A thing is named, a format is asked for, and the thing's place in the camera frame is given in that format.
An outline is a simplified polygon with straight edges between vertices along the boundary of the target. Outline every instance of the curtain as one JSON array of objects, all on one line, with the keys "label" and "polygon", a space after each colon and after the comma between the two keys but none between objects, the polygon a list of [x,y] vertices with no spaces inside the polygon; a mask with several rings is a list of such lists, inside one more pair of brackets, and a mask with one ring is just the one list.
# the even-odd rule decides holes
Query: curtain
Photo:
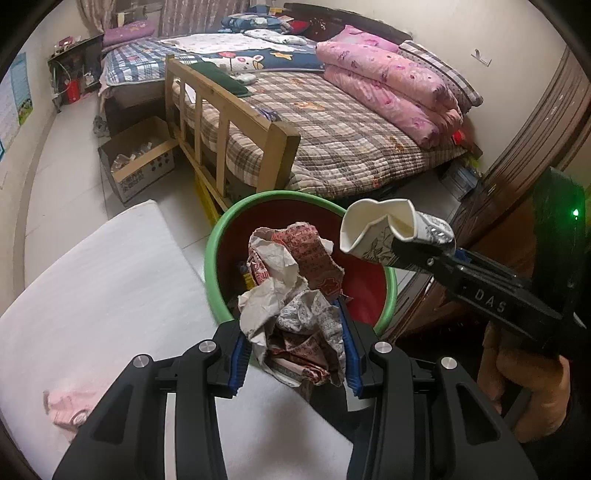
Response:
[{"label": "curtain", "polygon": [[215,32],[223,17],[244,12],[248,7],[249,0],[164,0],[162,36]]},{"label": "curtain", "polygon": [[104,33],[111,27],[116,0],[76,0],[82,20],[91,31]]}]

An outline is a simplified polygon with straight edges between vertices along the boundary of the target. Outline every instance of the yellow board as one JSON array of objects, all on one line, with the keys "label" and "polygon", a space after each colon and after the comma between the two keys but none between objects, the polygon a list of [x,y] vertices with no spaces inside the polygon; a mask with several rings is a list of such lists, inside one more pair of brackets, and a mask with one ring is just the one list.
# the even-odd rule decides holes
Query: yellow board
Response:
[{"label": "yellow board", "polygon": [[214,226],[220,219],[220,214],[217,211],[215,202],[207,191],[207,187],[196,175],[195,189],[197,190],[197,196],[199,197],[199,200],[201,200],[201,205],[203,205],[203,210],[205,210],[205,215],[207,215],[207,220],[209,220],[211,226]]}]

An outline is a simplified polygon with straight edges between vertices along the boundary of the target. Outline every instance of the human hand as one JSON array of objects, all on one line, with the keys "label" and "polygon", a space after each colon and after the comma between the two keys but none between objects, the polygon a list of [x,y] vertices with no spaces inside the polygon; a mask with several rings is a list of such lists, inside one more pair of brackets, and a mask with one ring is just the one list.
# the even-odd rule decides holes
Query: human hand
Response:
[{"label": "human hand", "polygon": [[501,413],[501,397],[506,381],[532,392],[525,412],[513,433],[519,442],[538,440],[554,433],[564,422],[570,398],[569,361],[559,355],[546,358],[519,349],[499,347],[501,332],[493,324],[486,327],[478,386]]}]

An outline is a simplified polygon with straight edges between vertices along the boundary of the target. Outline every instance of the green bin rim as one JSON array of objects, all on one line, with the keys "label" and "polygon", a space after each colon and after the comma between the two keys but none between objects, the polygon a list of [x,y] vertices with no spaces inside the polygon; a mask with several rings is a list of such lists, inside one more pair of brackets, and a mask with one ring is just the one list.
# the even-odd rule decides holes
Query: green bin rim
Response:
[{"label": "green bin rim", "polygon": [[[270,192],[257,193],[246,197],[239,202],[232,205],[224,215],[219,219],[216,226],[213,228],[212,233],[207,241],[207,248],[205,250],[205,262],[203,271],[205,274],[205,292],[207,294],[207,302],[212,310],[213,316],[218,323],[228,322],[234,320],[234,317],[226,307],[226,303],[220,292],[219,283],[217,281],[216,274],[216,259],[217,249],[224,232],[232,221],[240,215],[242,212],[248,210],[250,207],[258,205],[259,203],[267,202],[269,200],[299,200],[301,202],[312,203],[320,206],[331,212],[340,215],[345,215],[346,210],[339,205],[332,203],[329,200],[310,195],[309,193],[303,192],[292,192],[289,190],[272,190]],[[382,314],[379,317],[378,322],[374,326],[374,331],[378,336],[381,336],[392,317],[396,309],[396,300],[398,297],[398,283],[396,280],[396,272],[391,267],[384,267],[384,274],[386,276],[386,301]]]}]

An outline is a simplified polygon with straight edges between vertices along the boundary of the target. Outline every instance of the white foam pad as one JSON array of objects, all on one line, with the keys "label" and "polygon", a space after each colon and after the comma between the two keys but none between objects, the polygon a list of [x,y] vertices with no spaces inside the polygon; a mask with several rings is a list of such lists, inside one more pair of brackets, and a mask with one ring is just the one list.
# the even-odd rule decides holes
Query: white foam pad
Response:
[{"label": "white foam pad", "polygon": [[[203,284],[156,203],[132,207],[61,257],[1,317],[2,421],[49,480],[69,444],[45,414],[44,390],[104,393],[135,355],[181,355],[215,330]],[[345,478],[351,444],[261,370],[250,367],[238,396],[216,405],[229,479]],[[170,478],[170,442],[166,450]]]}]

